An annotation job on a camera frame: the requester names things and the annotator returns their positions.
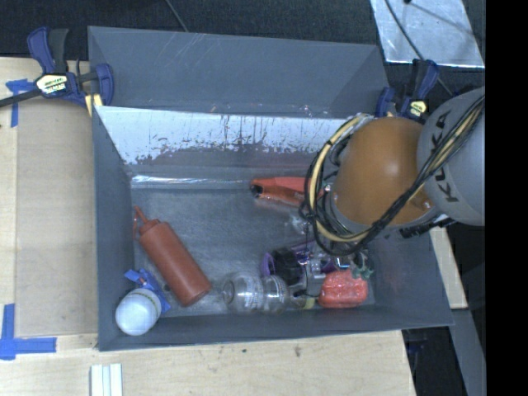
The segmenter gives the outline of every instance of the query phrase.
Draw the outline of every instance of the wooden table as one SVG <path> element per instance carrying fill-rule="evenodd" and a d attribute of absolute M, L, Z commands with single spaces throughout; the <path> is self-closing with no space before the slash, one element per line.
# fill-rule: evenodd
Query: wooden table
<path fill-rule="evenodd" d="M 0 58 L 0 98 L 10 95 L 3 86 L 6 81 L 34 79 L 39 75 L 40 67 L 32 59 Z M 35 237 L 33 243 L 27 242 L 27 239 L 21 243 L 17 234 L 17 210 L 20 213 L 21 209 L 18 203 L 22 198 L 32 201 L 32 198 L 38 197 L 28 195 L 28 192 L 38 190 L 38 183 L 33 190 L 21 186 L 25 177 L 17 169 L 17 153 L 20 155 L 27 148 L 20 148 L 19 133 L 24 128 L 24 122 L 32 116 L 31 113 L 47 111 L 56 116 L 60 111 L 78 113 L 78 110 L 82 109 L 64 101 L 44 101 L 39 97 L 21 104 L 21 124 L 11 128 L 11 107 L 0 109 L 0 309 L 3 309 L 4 304 L 16 302 L 17 295 L 23 291 L 19 289 L 24 287 L 21 278 L 16 280 L 15 274 L 17 254 L 20 255 L 28 245 L 35 244 L 39 239 L 46 244 L 46 252 L 53 249 L 54 245 L 58 250 L 60 246 L 60 242 L 46 242 L 39 236 Z M 38 152 L 32 154 L 36 158 L 40 156 Z M 27 165 L 28 158 L 24 158 L 24 163 Z M 31 169 L 25 172 L 35 174 Z M 62 190 L 66 196 L 71 197 L 72 190 L 77 189 L 75 181 L 78 178 L 68 175 L 67 170 L 62 174 L 56 172 L 55 179 L 72 184 L 71 188 L 66 186 Z M 22 212 L 27 221 L 32 221 L 28 212 L 34 210 L 35 215 L 38 215 L 39 209 L 38 205 L 28 203 Z M 78 210 L 82 214 L 86 207 L 80 205 Z M 64 225 L 51 224 L 46 227 L 53 229 Z M 451 308 L 466 308 L 464 291 L 446 231 L 434 229 L 431 236 Z M 75 262 L 76 257 L 64 258 L 64 263 L 70 262 L 68 259 Z M 30 272 L 35 277 L 41 277 L 40 287 L 36 289 L 42 289 L 41 298 L 46 300 L 46 289 L 52 289 L 53 281 L 49 283 L 50 272 L 42 271 L 42 268 L 39 263 L 24 266 L 27 271 L 32 269 Z M 72 267 L 67 266 L 64 271 L 72 271 Z M 68 292 L 58 284 L 53 289 L 62 292 L 59 299 Z M 44 321 L 42 313 L 36 315 L 35 320 Z M 90 367 L 113 363 L 122 364 L 125 396 L 416 394 L 402 333 L 398 331 L 142 351 L 99 352 L 94 348 L 96 344 L 97 334 L 94 332 L 65 332 L 58 337 L 56 353 L 19 355 L 14 361 L 0 361 L 0 394 L 88 395 Z"/>

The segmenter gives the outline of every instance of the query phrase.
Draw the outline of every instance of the purple object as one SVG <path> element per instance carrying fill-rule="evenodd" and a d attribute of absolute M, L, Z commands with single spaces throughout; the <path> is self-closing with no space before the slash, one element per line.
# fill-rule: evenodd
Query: purple object
<path fill-rule="evenodd" d="M 275 263 L 273 257 L 269 252 L 266 252 L 261 262 L 261 274 L 263 276 L 271 276 L 275 274 Z"/>

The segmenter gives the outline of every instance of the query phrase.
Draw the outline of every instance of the transparent bottle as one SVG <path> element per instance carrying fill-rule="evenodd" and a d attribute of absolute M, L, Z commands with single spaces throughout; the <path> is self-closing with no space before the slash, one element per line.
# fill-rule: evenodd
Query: transparent bottle
<path fill-rule="evenodd" d="M 260 277 L 253 272 L 227 275 L 221 293 L 228 309 L 235 313 L 280 314 L 290 302 L 288 286 L 279 276 Z"/>

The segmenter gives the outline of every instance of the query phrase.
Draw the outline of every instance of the yellow cable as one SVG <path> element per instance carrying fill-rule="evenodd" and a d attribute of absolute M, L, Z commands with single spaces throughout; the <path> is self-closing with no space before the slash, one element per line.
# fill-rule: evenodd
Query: yellow cable
<path fill-rule="evenodd" d="M 439 153 L 435 156 L 435 158 L 432 160 L 430 167 L 427 169 L 428 172 L 432 172 L 436 170 L 437 168 L 440 168 L 442 163 L 447 159 L 447 157 L 451 154 L 451 150 L 453 149 L 453 146 L 456 143 L 456 140 L 471 126 L 473 126 L 474 122 L 478 119 L 479 113 L 482 110 L 482 107 L 477 107 L 472 110 L 472 112 L 468 115 L 468 118 L 464 120 L 459 127 L 455 130 L 454 135 L 447 141 L 442 148 L 440 148 Z M 324 164 L 324 160 L 327 157 L 328 152 L 330 149 L 335 145 L 335 143 L 354 125 L 359 123 L 360 120 L 364 119 L 365 115 L 358 115 L 354 117 L 353 119 L 350 119 L 347 123 L 345 123 L 343 126 L 341 126 L 334 135 L 328 140 L 328 142 L 323 146 L 321 149 L 319 156 L 315 162 L 315 165 L 313 167 L 312 176 L 310 177 L 310 183 L 309 183 L 309 207 L 312 211 L 314 211 L 314 207 L 316 204 L 316 189 L 317 189 L 317 183 L 318 183 L 318 177 L 319 173 L 321 171 L 321 167 Z M 417 193 L 424 187 L 425 182 L 423 182 L 410 196 L 408 200 L 411 200 L 414 198 Z M 344 236 L 338 236 L 330 231 L 328 231 L 318 220 L 316 220 L 316 225 L 318 228 L 318 231 L 325 237 L 328 238 L 334 242 L 342 242 L 342 243 L 348 243 L 348 242 L 354 242 L 358 241 L 364 236 L 366 236 L 371 227 L 363 230 L 359 233 L 353 233 L 348 234 Z"/>
<path fill-rule="evenodd" d="M 328 142 L 321 149 L 321 152 L 319 153 L 317 161 L 315 162 L 315 165 L 313 167 L 313 172 L 312 172 L 312 176 L 310 177 L 310 183 L 309 183 L 309 207 L 311 210 L 314 209 L 314 206 L 316 204 L 316 188 L 317 188 L 318 177 L 321 171 L 321 167 L 324 163 L 324 160 L 326 159 L 326 156 L 328 154 L 328 151 L 330 151 L 333 145 L 352 126 L 355 126 L 357 123 L 359 123 L 363 119 L 365 119 L 365 115 L 358 115 L 354 117 L 353 119 L 350 119 L 343 126 L 341 126 L 334 135 L 332 135 L 332 137 L 328 140 Z M 332 241 L 336 241 L 336 242 L 352 242 L 355 240 L 359 240 L 367 232 L 367 231 L 363 231 L 363 232 L 351 234 L 351 235 L 337 236 L 336 234 L 329 232 L 321 223 L 319 223 L 318 220 L 316 220 L 316 224 L 317 224 L 318 231 L 321 232 L 321 234 L 324 237 L 331 239 Z"/>

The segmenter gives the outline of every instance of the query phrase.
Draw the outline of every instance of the black cable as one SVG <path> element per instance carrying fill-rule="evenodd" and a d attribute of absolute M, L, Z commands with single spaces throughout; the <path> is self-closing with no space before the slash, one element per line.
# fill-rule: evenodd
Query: black cable
<path fill-rule="evenodd" d="M 408 35 L 408 33 L 405 31 L 405 29 L 403 28 L 403 25 L 402 23 L 399 21 L 398 17 L 396 16 L 396 13 L 394 12 L 394 9 L 392 7 L 392 5 L 390 4 L 389 0 L 384 0 L 385 1 L 385 4 L 387 5 L 387 8 L 389 9 L 389 12 L 390 14 L 392 15 L 394 21 L 396 22 L 396 25 L 398 25 L 398 28 L 402 31 L 402 34 L 403 36 L 405 37 L 405 40 L 407 40 L 407 42 L 409 43 L 409 45 L 412 47 L 412 49 L 414 50 L 414 52 L 417 54 L 417 56 L 421 59 L 421 60 L 425 60 L 425 58 L 423 57 L 423 54 L 420 52 L 420 50 L 418 49 L 418 47 L 413 43 L 413 41 L 411 40 L 411 37 Z M 451 90 L 447 87 L 447 85 L 441 80 L 441 78 L 438 78 L 438 83 L 442 86 L 442 88 L 444 88 L 445 92 L 447 92 L 449 94 L 450 97 L 453 96 L 453 92 L 451 92 Z"/>
<path fill-rule="evenodd" d="M 180 23 L 181 27 L 183 28 L 183 30 L 185 32 L 189 32 L 189 30 L 187 29 L 185 23 L 183 23 L 183 20 L 180 18 L 180 15 L 178 15 L 178 12 L 176 12 L 176 9 L 174 8 L 174 6 L 171 4 L 171 2 L 169 0 L 165 0 L 165 2 L 167 3 L 167 5 L 169 6 L 169 8 L 171 9 L 171 12 L 172 14 L 174 15 L 174 17 L 177 19 L 177 21 Z"/>
<path fill-rule="evenodd" d="M 341 233 L 351 234 L 351 231 L 348 230 L 341 222 L 339 222 L 337 219 L 333 219 L 332 216 L 335 218 L 335 214 L 332 212 L 332 215 L 330 215 L 327 211 L 327 205 L 326 205 L 326 194 L 323 194 L 323 198 L 318 198 L 313 208 L 310 207 L 306 201 L 301 205 L 299 208 L 299 212 L 301 213 L 301 216 L 305 218 L 307 221 L 309 221 L 313 226 L 313 234 L 315 237 L 315 240 L 317 244 L 322 248 L 322 250 L 326 251 L 328 254 L 334 256 L 334 257 L 343 257 L 343 256 L 350 256 L 353 254 L 356 254 L 356 258 L 359 257 L 359 254 L 361 250 L 363 250 L 366 245 L 368 245 L 387 225 L 390 224 L 390 222 L 396 217 L 398 212 L 407 204 L 407 202 L 411 199 L 411 197 L 422 187 L 422 185 L 433 175 L 435 175 L 440 168 L 442 168 L 446 163 L 448 163 L 452 157 L 454 157 L 458 151 L 464 146 L 464 144 L 469 139 L 469 136 L 473 133 L 473 130 L 476 127 L 477 120 L 479 117 L 483 114 L 483 102 L 484 102 L 484 96 L 481 96 L 478 98 L 474 103 L 472 103 L 468 109 L 465 111 L 465 113 L 458 119 L 458 121 L 453 125 L 453 127 L 450 129 L 450 131 L 447 133 L 447 135 L 438 143 L 436 146 L 436 150 L 431 153 L 429 158 L 425 161 L 422 168 L 420 169 L 420 172 L 417 174 L 417 178 L 413 182 L 413 184 L 409 187 L 407 191 L 405 191 L 386 211 L 385 213 L 376 221 L 374 222 L 367 230 L 366 235 L 360 239 L 357 243 L 345 243 L 345 248 L 335 248 L 335 243 L 332 243 L 333 247 L 328 247 L 328 245 L 321 242 L 320 237 L 318 236 L 318 225 L 317 222 L 319 222 L 324 228 L 331 229 L 334 234 L 340 235 Z M 474 119 L 472 124 L 469 128 L 466 130 L 463 130 L 461 134 L 458 136 L 456 135 L 458 132 L 458 129 L 462 126 L 462 124 L 467 121 L 468 119 Z M 316 161 L 319 159 L 321 151 L 318 152 L 314 160 L 309 166 L 309 169 L 306 174 L 306 181 L 304 183 L 304 194 L 308 195 L 309 191 L 309 180 L 312 178 L 312 175 L 314 173 L 314 165 Z M 440 162 L 438 165 L 433 165 L 433 163 L 436 163 L 440 159 Z M 321 186 L 321 172 L 318 174 L 318 178 L 316 180 L 318 181 L 317 187 L 316 187 L 316 194 L 318 195 L 320 193 L 320 186 Z"/>

